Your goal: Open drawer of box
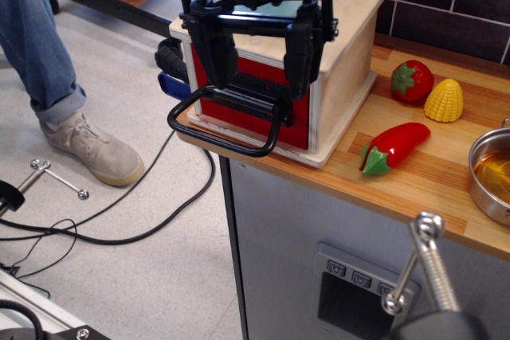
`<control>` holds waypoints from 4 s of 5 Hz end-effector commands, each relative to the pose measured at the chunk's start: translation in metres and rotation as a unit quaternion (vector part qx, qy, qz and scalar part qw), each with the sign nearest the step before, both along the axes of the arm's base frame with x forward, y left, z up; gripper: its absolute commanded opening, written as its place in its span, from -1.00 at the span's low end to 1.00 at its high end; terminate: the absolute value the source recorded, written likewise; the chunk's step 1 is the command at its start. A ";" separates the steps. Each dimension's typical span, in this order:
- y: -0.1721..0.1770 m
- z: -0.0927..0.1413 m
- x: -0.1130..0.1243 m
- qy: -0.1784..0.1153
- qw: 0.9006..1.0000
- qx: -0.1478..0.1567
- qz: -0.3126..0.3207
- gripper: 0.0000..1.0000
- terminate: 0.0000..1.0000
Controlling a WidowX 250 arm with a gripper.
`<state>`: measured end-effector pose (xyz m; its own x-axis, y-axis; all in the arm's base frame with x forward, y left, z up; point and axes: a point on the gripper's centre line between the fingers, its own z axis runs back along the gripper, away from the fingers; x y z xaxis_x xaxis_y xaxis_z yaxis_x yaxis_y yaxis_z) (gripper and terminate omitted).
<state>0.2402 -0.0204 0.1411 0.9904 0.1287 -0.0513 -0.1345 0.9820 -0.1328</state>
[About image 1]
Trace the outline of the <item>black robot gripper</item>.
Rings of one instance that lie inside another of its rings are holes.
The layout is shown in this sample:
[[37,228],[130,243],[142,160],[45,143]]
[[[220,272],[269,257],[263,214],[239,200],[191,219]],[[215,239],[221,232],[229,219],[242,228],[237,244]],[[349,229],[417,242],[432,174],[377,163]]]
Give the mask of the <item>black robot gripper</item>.
[[237,12],[235,6],[255,10],[286,0],[181,0],[182,26],[190,34],[209,82],[226,88],[237,73],[237,50],[232,33],[283,37],[284,70],[291,101],[308,93],[318,77],[324,42],[338,35],[334,0],[299,0],[295,17]]

